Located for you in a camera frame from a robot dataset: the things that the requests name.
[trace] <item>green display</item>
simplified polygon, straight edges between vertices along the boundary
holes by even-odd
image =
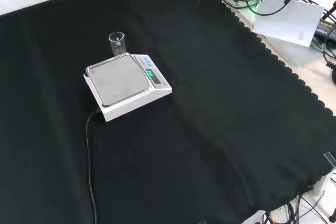
[[[147,74],[149,75],[149,77],[153,80],[153,82],[155,84],[161,84],[161,82],[158,80],[158,78],[156,77],[156,75],[154,74],[153,70],[151,69],[146,69]]]

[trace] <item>black cloth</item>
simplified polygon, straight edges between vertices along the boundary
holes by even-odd
[[[331,170],[331,111],[219,0],[52,0],[0,31],[1,223],[92,223],[82,75],[113,31],[173,94],[92,119],[100,223],[241,223]]]

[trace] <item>scale weighing pan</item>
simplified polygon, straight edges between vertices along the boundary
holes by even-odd
[[[106,121],[172,92],[148,55],[126,52],[87,67],[84,78]]]

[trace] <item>glass beaker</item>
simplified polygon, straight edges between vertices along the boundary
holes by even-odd
[[[119,31],[115,31],[109,35],[112,51],[115,56],[126,52],[125,34]]]

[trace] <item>electronic device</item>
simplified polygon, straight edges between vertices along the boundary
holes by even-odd
[[[107,122],[172,92],[148,55],[126,52],[87,67],[84,78]]]
[[[327,36],[327,34],[336,27],[334,23],[325,21],[323,19],[320,19],[320,22],[317,25],[316,31],[315,31],[315,37],[324,40]],[[334,30],[329,36],[328,40],[332,41],[334,44],[336,44],[336,30]]]

